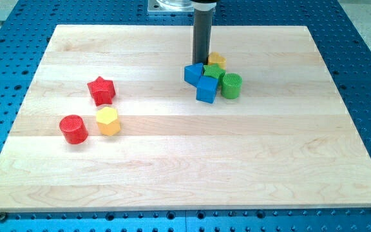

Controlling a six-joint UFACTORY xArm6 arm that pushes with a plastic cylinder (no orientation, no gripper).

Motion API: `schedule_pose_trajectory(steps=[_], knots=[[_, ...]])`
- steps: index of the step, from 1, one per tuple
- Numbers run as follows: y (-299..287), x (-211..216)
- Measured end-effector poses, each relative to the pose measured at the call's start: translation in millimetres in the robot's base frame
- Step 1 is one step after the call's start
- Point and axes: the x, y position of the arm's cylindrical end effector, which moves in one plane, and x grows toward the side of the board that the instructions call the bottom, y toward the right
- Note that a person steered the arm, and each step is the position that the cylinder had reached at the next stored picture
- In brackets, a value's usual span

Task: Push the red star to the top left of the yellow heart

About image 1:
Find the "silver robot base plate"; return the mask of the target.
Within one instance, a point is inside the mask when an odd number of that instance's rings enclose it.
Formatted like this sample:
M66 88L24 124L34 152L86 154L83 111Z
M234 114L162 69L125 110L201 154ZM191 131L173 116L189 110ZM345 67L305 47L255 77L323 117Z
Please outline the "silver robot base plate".
M190 0L148 0L148 12L192 12Z

